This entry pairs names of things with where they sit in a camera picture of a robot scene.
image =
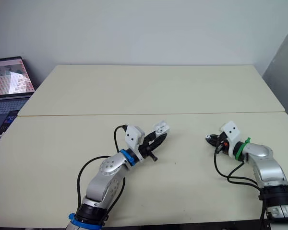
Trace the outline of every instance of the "green cable tie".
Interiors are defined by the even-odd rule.
[[[236,160],[239,160],[239,156],[241,155],[242,150],[244,149],[244,147],[246,146],[246,144],[248,144],[248,143],[250,142],[250,140],[251,140],[251,138],[247,138],[247,139],[245,140],[245,142],[240,146],[240,148],[239,148],[239,150],[238,150],[238,152],[237,152],[237,154],[236,154]]]

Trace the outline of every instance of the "gray wall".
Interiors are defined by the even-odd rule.
[[[0,0],[0,58],[41,83],[57,64],[254,64],[288,33],[288,0]]]
[[[263,78],[288,113],[288,35]]]

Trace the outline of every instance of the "table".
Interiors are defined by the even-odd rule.
[[[282,112],[254,66],[57,66],[19,116]]]
[[[273,113],[190,115],[68,115],[18,117],[0,140],[0,227],[65,228],[76,210],[76,177],[89,159],[114,154],[114,127],[128,123],[146,133],[165,119],[166,141],[127,177],[106,226],[258,219],[261,202],[250,187],[229,184],[213,166],[204,137],[233,120],[242,138],[274,151],[288,179],[288,116]],[[118,133],[125,148],[123,132]],[[82,195],[99,162],[81,180]],[[218,156],[223,173],[239,163]],[[245,165],[237,175],[252,177]]]

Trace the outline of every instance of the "black cable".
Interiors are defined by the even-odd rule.
[[[77,195],[78,195],[78,208],[77,208],[77,210],[80,208],[80,205],[81,205],[80,177],[81,177],[81,174],[82,174],[83,170],[86,168],[86,166],[87,166],[89,163],[91,163],[91,162],[93,162],[93,161],[95,161],[95,160],[101,159],[101,158],[108,158],[108,157],[110,157],[110,156],[95,157],[95,158],[89,160],[87,163],[85,163],[85,165],[82,166],[81,170],[79,171],[78,178],[77,178]]]
[[[256,188],[257,190],[261,191],[261,189],[257,186],[257,182],[250,179],[250,178],[247,178],[247,177],[239,177],[239,176],[231,176],[235,171],[237,171],[239,168],[241,168],[243,165],[244,165],[244,162],[242,162],[240,165],[238,165],[235,169],[233,169],[229,174],[228,176],[222,174],[220,172],[220,170],[218,169],[217,167],[217,164],[216,164],[216,155],[218,154],[217,152],[217,149],[218,149],[218,146],[216,147],[216,150],[215,150],[215,154],[214,154],[214,163],[215,163],[215,168],[216,168],[216,171],[223,177],[227,178],[227,181],[229,183],[232,183],[232,184],[242,184],[242,185],[248,185],[248,186],[251,186],[251,187],[254,187]],[[236,181],[231,181],[230,179],[243,179],[243,180],[248,180],[248,181],[251,181],[253,182],[254,184],[251,184],[251,183],[246,183],[246,182],[236,182]],[[264,213],[265,213],[265,200],[263,200],[263,206],[262,206],[262,211],[261,211],[261,215],[260,215],[260,219],[259,219],[259,222],[260,222],[260,227],[259,227],[259,230],[262,229],[262,224],[264,222]]]
[[[118,196],[116,197],[116,199],[114,200],[114,202],[112,203],[112,205],[107,209],[106,213],[104,214],[104,216],[101,218],[99,225],[103,225],[103,221],[105,218],[107,218],[109,212],[113,209],[113,207],[115,206],[115,204],[118,202],[121,194],[123,193],[124,187],[125,187],[125,183],[126,183],[126,179],[124,177],[123,179],[123,185],[121,186],[121,190],[120,193],[118,194]]]
[[[258,189],[260,191],[260,188],[254,184],[251,184],[251,183],[246,183],[246,182],[237,182],[237,181],[231,181],[230,179],[233,178],[231,175],[237,171],[239,168],[241,168],[242,166],[244,165],[244,162],[242,162],[240,165],[238,165],[233,171],[231,171],[229,174],[228,174],[228,177],[227,177],[227,181],[232,183],[232,184],[242,184],[242,185],[248,185],[248,186],[251,186],[251,187],[254,187],[256,189]]]
[[[214,163],[215,163],[215,168],[216,168],[216,171],[223,177],[225,178],[228,178],[228,176],[224,175],[223,173],[220,172],[220,170],[218,169],[217,167],[217,164],[216,164],[216,155],[217,155],[217,149],[218,147],[216,147],[216,150],[215,150],[215,155],[214,155]],[[231,179],[241,179],[241,180],[247,180],[247,181],[251,181],[253,182],[255,185],[257,185],[257,182],[252,180],[251,178],[247,178],[247,177],[243,177],[243,176],[232,176],[230,177]]]
[[[260,214],[260,218],[259,218],[259,222],[260,222],[259,230],[262,229],[262,226],[263,226],[263,224],[264,224],[264,213],[265,213],[265,209],[266,209],[266,200],[263,199],[263,206],[262,206],[261,214]]]
[[[119,152],[119,147],[117,145],[117,141],[116,141],[116,131],[119,129],[119,128],[124,128],[126,125],[122,125],[122,126],[117,126],[114,130],[114,143],[115,143],[115,148],[116,148],[116,152]]]

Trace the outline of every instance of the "laptop screen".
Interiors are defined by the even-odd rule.
[[[21,57],[0,59],[0,97],[30,95],[34,91]]]

